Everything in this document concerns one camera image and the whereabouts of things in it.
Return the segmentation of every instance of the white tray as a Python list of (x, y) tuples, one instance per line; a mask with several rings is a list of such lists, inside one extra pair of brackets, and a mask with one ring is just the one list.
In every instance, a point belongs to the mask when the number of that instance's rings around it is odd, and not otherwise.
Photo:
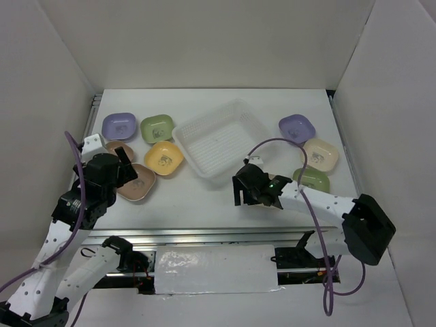
[(177, 126), (172, 137), (199, 176), (214, 178), (240, 165), (271, 134), (246, 102), (235, 99)]

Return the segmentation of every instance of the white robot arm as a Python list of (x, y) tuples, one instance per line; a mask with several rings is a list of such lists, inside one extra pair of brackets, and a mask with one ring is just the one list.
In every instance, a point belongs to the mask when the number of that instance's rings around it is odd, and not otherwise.
[[(86, 189), (86, 203), (81, 203), (78, 181), (58, 201), (48, 235), (37, 255), (29, 276), (7, 302), (0, 304), (0, 322), (7, 326), (64, 326), (68, 311), (106, 273), (126, 266), (132, 245), (122, 238), (110, 237), (97, 253), (75, 273), (65, 273), (82, 242), (96, 221), (115, 203), (116, 189), (138, 177), (124, 150), (107, 153), (99, 134), (82, 144), (81, 160)], [(78, 223), (81, 206), (83, 219), (69, 245), (59, 254)]]
[[(316, 216), (338, 228), (323, 233), (330, 255), (352, 254), (364, 264), (375, 266), (396, 232), (382, 208), (366, 194), (353, 199), (298, 187), (296, 182), (284, 176), (271, 179), (268, 173), (252, 163), (246, 163), (236, 173), (233, 187), (237, 206), (241, 205), (242, 196), (244, 204), (263, 204), (309, 213), (301, 194), (301, 189), (304, 189)], [(306, 234), (305, 249), (315, 258), (323, 256), (316, 235)]]

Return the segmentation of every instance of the small bowl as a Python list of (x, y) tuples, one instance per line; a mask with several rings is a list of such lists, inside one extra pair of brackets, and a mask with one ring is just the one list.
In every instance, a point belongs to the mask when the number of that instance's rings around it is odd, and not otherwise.
[(145, 118), (141, 122), (142, 138), (147, 143), (170, 140), (173, 129), (174, 122), (167, 114), (158, 114), (157, 116)]
[(107, 140), (127, 140), (136, 131), (136, 118), (130, 112), (110, 114), (103, 120), (102, 134)]
[(295, 143), (302, 144), (315, 136), (315, 128), (302, 114), (293, 114), (279, 121), (281, 135)]
[(121, 141), (108, 142), (108, 143), (106, 143), (106, 150), (108, 150), (109, 153), (116, 155), (115, 149), (119, 148), (120, 146), (124, 149), (125, 154), (127, 155), (127, 158), (129, 158), (130, 162), (132, 162), (134, 160), (135, 153), (131, 149), (131, 147), (128, 146), (127, 144), (125, 144), (124, 142), (121, 142)]
[(161, 141), (153, 145), (144, 157), (144, 163), (158, 175), (166, 176), (176, 170), (183, 161), (183, 154), (177, 145)]
[(138, 201), (145, 198), (151, 187), (153, 187), (156, 181), (156, 174), (151, 169), (138, 163), (133, 163), (132, 166), (138, 174), (137, 179), (125, 183), (117, 192), (129, 201)]
[[(301, 168), (297, 169), (292, 176), (296, 182), (300, 176)], [(330, 180), (327, 175), (316, 169), (306, 168), (305, 173), (301, 176), (301, 183), (304, 186), (316, 189), (317, 191), (330, 193)]]
[[(319, 138), (308, 140), (304, 149), (307, 152), (307, 164), (322, 172), (331, 171), (339, 158), (338, 149)], [(302, 153), (300, 159), (303, 163), (305, 162), (305, 156)]]

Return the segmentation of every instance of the cable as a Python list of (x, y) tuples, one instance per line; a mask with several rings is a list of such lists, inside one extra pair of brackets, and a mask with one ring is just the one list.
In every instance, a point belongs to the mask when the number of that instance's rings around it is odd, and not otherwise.
[[(77, 218), (77, 222), (76, 222), (76, 225), (74, 226), (73, 232), (70, 235), (70, 237), (67, 240), (67, 242), (65, 242), (65, 244), (62, 247), (60, 247), (59, 250), (56, 253), (52, 254), (49, 258), (45, 259), (41, 263), (43, 265), (48, 265), (48, 264), (51, 264), (52, 262), (54, 262), (65, 251), (65, 249), (71, 244), (71, 242), (73, 241), (74, 237), (77, 235), (77, 232), (79, 231), (80, 225), (82, 225), (82, 221), (83, 221), (83, 217), (84, 217), (84, 209), (85, 209), (84, 203), (86, 202), (86, 196), (85, 196), (85, 186), (84, 186), (84, 176), (83, 176), (82, 162), (80, 161), (79, 152), (78, 152), (78, 149), (77, 149), (77, 146), (76, 146), (77, 142), (73, 139), (71, 134), (68, 133), (67, 131), (65, 131), (65, 137), (67, 138), (69, 146), (71, 147), (71, 150), (73, 151), (73, 155), (74, 155), (74, 159), (76, 160), (77, 171), (78, 171), (78, 175), (79, 175), (79, 181), (80, 181), (80, 209), (79, 209), (79, 216)], [(36, 268), (30, 268), (29, 270), (24, 271), (23, 273), (21, 273), (18, 276), (14, 277), (10, 281), (6, 282), (3, 286), (0, 287), (0, 293), (2, 293), (2, 291), (4, 291), (6, 288), (11, 286), (16, 281), (19, 281), (20, 279), (22, 279), (22, 278), (24, 278), (24, 277), (34, 273), (35, 271), (37, 271)]]
[(84, 250), (87, 250), (87, 251), (91, 252), (92, 254), (95, 254), (95, 251), (94, 251), (94, 250), (92, 250), (92, 249), (90, 249), (90, 248), (88, 248), (88, 247), (84, 247), (83, 249), (80, 250), (80, 254), (82, 255), (82, 257), (85, 257), (85, 258), (92, 258), (92, 257), (93, 257), (92, 255), (86, 255), (86, 254), (84, 254), (84, 253), (83, 253)]
[(82, 313), (83, 305), (84, 305), (85, 300), (87, 299), (87, 295), (88, 295), (88, 293), (86, 293), (82, 297), (82, 302), (80, 302), (79, 310), (77, 310), (76, 316), (74, 317), (74, 320), (73, 320), (70, 327), (74, 327), (76, 325), (76, 322), (78, 321), (80, 314)]
[(132, 276), (134, 278), (134, 288), (136, 288), (135, 273), (136, 273), (136, 262), (134, 262), (134, 273), (132, 274)]
[[(288, 142), (290, 144), (293, 144), (294, 146), (297, 146), (302, 151), (302, 154), (305, 156), (305, 160), (304, 160), (304, 163), (302, 165), (300, 174), (298, 175), (298, 178), (297, 178), (297, 185), (301, 186), (301, 178), (302, 178), (302, 176), (305, 173), (305, 170), (307, 168), (307, 153), (301, 144), (298, 144), (292, 140), (288, 140), (287, 138), (270, 138), (270, 139), (267, 139), (263, 142), (260, 142), (258, 145), (256, 145), (248, 153), (247, 156), (249, 157), (251, 154), (253, 154), (253, 152), (255, 150), (257, 150), (263, 144), (268, 143), (268, 142), (272, 142), (272, 141)], [(306, 202), (307, 208), (309, 209), (309, 212), (313, 218), (313, 223), (315, 224), (315, 229), (317, 231), (318, 237), (320, 238), (320, 245), (321, 245), (322, 253), (324, 256), (324, 263), (326, 265), (326, 276), (324, 277), (324, 280), (325, 279), (327, 280), (326, 283), (323, 283), (324, 284), (323, 307), (324, 307), (324, 312), (326, 313), (326, 315), (328, 317), (330, 317), (333, 313), (334, 295), (335, 295), (335, 292), (333, 290), (333, 274), (337, 269), (340, 258), (337, 260), (337, 263), (334, 265), (333, 269), (331, 269), (330, 260), (328, 259), (327, 246), (326, 246), (326, 243), (324, 242), (324, 237), (322, 236), (321, 227), (320, 227), (320, 224), (318, 223), (318, 219), (316, 217), (315, 211), (313, 210), (313, 207), (312, 207), (312, 205), (311, 205), (309, 199), (307, 198), (303, 189), (300, 190), (300, 193), (301, 193), (301, 196), (303, 197), (304, 201)], [(365, 266), (363, 263), (362, 263), (362, 267), (363, 267), (363, 277), (362, 277), (362, 281), (359, 283), (359, 286), (356, 289), (354, 289), (353, 291), (346, 293), (345, 295), (354, 294), (362, 287), (362, 285), (364, 283), (364, 278), (366, 275), (366, 269), (365, 269)], [(327, 306), (327, 293), (329, 295), (328, 306)]]
[[(342, 255), (338, 256), (338, 260), (336, 261), (336, 264), (334, 265), (333, 269), (332, 269), (332, 273), (335, 274), (339, 265), (339, 261), (341, 261)], [(340, 292), (333, 292), (334, 295), (337, 296), (349, 296), (349, 295), (353, 295), (355, 294), (358, 290), (360, 290), (360, 288), (362, 288), (365, 279), (367, 277), (367, 268), (365, 267), (365, 264), (363, 262), (361, 262), (362, 264), (362, 278), (360, 280), (359, 285), (356, 286), (356, 288), (352, 291), (349, 292), (345, 292), (345, 293), (340, 293)], [(324, 285), (324, 287), (326, 287), (326, 276), (324, 276), (323, 280), (322, 280), (322, 285)]]

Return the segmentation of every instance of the white wall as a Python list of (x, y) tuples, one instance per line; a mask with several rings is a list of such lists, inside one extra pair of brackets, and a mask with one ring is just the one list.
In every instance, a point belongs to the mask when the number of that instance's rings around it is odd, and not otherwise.
[(363, 191), (398, 228), (390, 252), (417, 327), (434, 326), (435, 90), (435, 22), (418, 0), (377, 0), (334, 100)]
[(93, 86), (335, 89), (374, 0), (40, 0)]
[(82, 137), (91, 98), (35, 2), (0, 1), (0, 249), (41, 245), (71, 179), (63, 131)]

